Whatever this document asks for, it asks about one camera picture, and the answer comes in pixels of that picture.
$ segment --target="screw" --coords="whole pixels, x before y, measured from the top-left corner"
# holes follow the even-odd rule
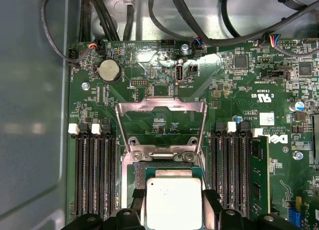
[[[234,215],[235,215],[235,212],[232,211],[232,210],[227,210],[226,213],[227,213],[228,215],[231,215],[231,216],[234,216]]]
[[[264,216],[264,220],[273,222],[275,219],[272,216]]]
[[[188,44],[182,44],[180,47],[181,52],[183,52],[184,54],[188,54],[189,51],[189,46]]]
[[[81,85],[83,90],[89,90],[90,89],[90,84],[88,82],[83,82]]]
[[[183,64],[183,62],[184,62],[183,59],[178,59],[178,60],[177,60],[177,63],[178,63],[178,64]]]
[[[295,151],[294,155],[293,155],[293,158],[295,160],[301,160],[301,159],[304,158],[304,154],[302,152],[300,152],[300,151]]]
[[[141,159],[142,159],[142,154],[141,154],[141,152],[138,152],[138,151],[133,152],[132,159],[133,159],[134,161],[139,161],[139,160],[141,160]]]
[[[95,221],[95,217],[90,217],[90,218],[86,219],[86,221],[93,222],[93,221]]]
[[[187,154],[185,154],[185,159],[186,159],[187,161],[193,161],[194,156],[193,156],[192,153],[187,153]]]

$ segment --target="black cable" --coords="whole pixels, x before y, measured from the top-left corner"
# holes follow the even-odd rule
[[[67,56],[65,56],[64,54],[61,53],[61,51],[58,49],[58,47],[56,46],[56,44],[54,43],[54,40],[52,39],[52,36],[50,34],[50,31],[49,31],[49,28],[48,28],[48,25],[47,25],[47,22],[46,22],[46,14],[45,14],[45,11],[46,11],[46,5],[47,3],[49,2],[49,0],[43,0],[42,2],[42,5],[41,5],[41,21],[42,21],[42,26],[43,26],[43,29],[44,29],[44,33],[45,33],[45,36],[46,38],[48,39],[51,47],[54,49],[54,51],[61,57],[63,58],[64,60],[68,61],[68,62],[71,62],[71,63],[78,63],[80,62],[82,59],[85,58],[85,56],[90,52],[91,49],[87,49],[83,52],[83,54],[77,58],[77,59],[71,59],[71,58],[68,58]]]
[[[100,20],[100,23],[101,23],[101,26],[102,26],[102,29],[104,31],[104,34],[105,34],[105,37],[108,41],[112,41],[113,38],[111,36],[111,31],[110,31],[110,28],[104,18],[104,15],[103,15],[103,12],[102,10],[100,9],[100,6],[98,5],[98,2],[96,0],[91,0],[92,1],[92,4],[95,8],[95,11],[96,11],[96,14],[98,15],[99,17],[99,20]]]
[[[209,38],[200,28],[193,15],[190,13],[184,0],[172,0],[180,16],[188,24],[188,26],[205,42],[208,43]]]
[[[221,2],[221,16],[223,18],[223,22],[224,22],[227,30],[229,31],[229,33],[233,37],[237,38],[237,37],[240,37],[240,34],[235,30],[232,23],[230,22],[230,19],[228,16],[228,11],[227,11],[227,2],[228,2],[228,0],[222,0],[222,2]]]
[[[291,53],[291,52],[285,51],[284,49],[279,48],[278,46],[275,46],[274,49],[276,51],[278,51],[279,53],[285,54],[285,55],[290,56],[290,57],[307,57],[307,56],[311,56],[311,55],[319,53],[319,49],[316,49],[316,50],[311,51],[311,52],[306,53],[306,54]]]
[[[196,33],[198,34],[198,36],[203,40],[203,42],[205,42],[207,45],[210,46],[230,46],[230,45],[235,45],[235,44],[239,44],[242,42],[246,42],[249,40],[256,40],[256,39],[260,39],[262,36],[264,36],[265,34],[268,33],[272,33],[277,31],[278,29],[286,26],[287,24],[291,23],[292,21],[300,18],[301,16],[303,16],[304,14],[312,11],[313,9],[316,9],[319,7],[319,0],[310,4],[309,6],[307,6],[305,9],[298,11],[296,13],[294,13],[293,15],[289,16],[288,18],[266,28],[263,30],[260,30],[258,32],[255,32],[253,34],[249,34],[249,35],[245,35],[245,36],[241,36],[241,37],[237,37],[237,38],[232,38],[232,39],[209,39],[207,38],[207,36],[202,32],[202,30],[200,29],[202,35],[198,32],[200,28],[198,26],[198,24],[196,22],[193,22],[194,17],[191,15],[187,5],[185,4],[185,2],[183,0],[173,0],[175,6],[177,6],[177,10],[179,12],[179,14],[184,18],[187,19],[186,23],[191,23],[192,25],[192,29],[194,30],[196,27]]]
[[[189,42],[193,42],[193,38],[192,37],[185,37],[179,34],[176,34],[170,30],[168,30],[167,28],[165,28],[159,21],[158,19],[156,19],[154,12],[153,12],[153,6],[154,6],[154,0],[149,0],[149,14],[150,14],[150,18],[152,20],[152,22],[154,23],[154,25],[156,25],[156,27],[158,29],[160,29],[161,31],[163,31],[166,34],[169,34],[170,36],[174,37],[175,39],[180,39],[180,40],[186,40]]]
[[[111,31],[111,36],[113,37],[113,39],[115,41],[120,41],[119,35],[115,29],[115,26],[114,26],[114,23],[113,23],[112,18],[110,16],[110,13],[109,13],[108,9],[106,8],[106,6],[104,5],[103,0],[96,0],[96,1],[99,5],[104,17],[105,17],[106,22],[108,23],[109,29]]]
[[[131,4],[129,4],[127,7],[126,25],[125,25],[124,33],[123,33],[123,40],[125,41],[130,40],[133,22],[134,22],[134,7]]]

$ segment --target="white label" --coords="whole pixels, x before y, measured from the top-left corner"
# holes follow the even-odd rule
[[[269,143],[282,143],[282,144],[287,144],[288,143],[288,135],[283,134],[278,136],[277,134],[270,135],[270,134],[264,134],[264,136],[268,137]]]
[[[259,124],[260,125],[275,125],[275,114],[274,113],[259,113]]]
[[[316,213],[316,219],[319,221],[319,210],[315,210],[315,213]]]

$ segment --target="blue component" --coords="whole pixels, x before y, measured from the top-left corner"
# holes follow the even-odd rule
[[[241,116],[235,115],[235,116],[233,117],[233,121],[236,122],[236,124],[239,124],[239,123],[243,122],[244,119],[243,119],[243,117],[241,117]]]
[[[288,220],[297,227],[301,227],[301,213],[299,213],[295,208],[289,208]]]

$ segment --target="capacitor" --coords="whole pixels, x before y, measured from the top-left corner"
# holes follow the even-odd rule
[[[233,116],[233,121],[236,122],[236,124],[239,124],[239,123],[243,122],[244,119],[243,119],[243,117],[241,117],[241,116],[234,115],[234,116]]]
[[[293,112],[296,111],[304,111],[305,109],[305,104],[301,101],[297,101],[297,102],[292,102],[289,106],[289,109]]]
[[[121,68],[112,59],[104,60],[98,68],[100,77],[107,83],[114,83],[121,77]]]

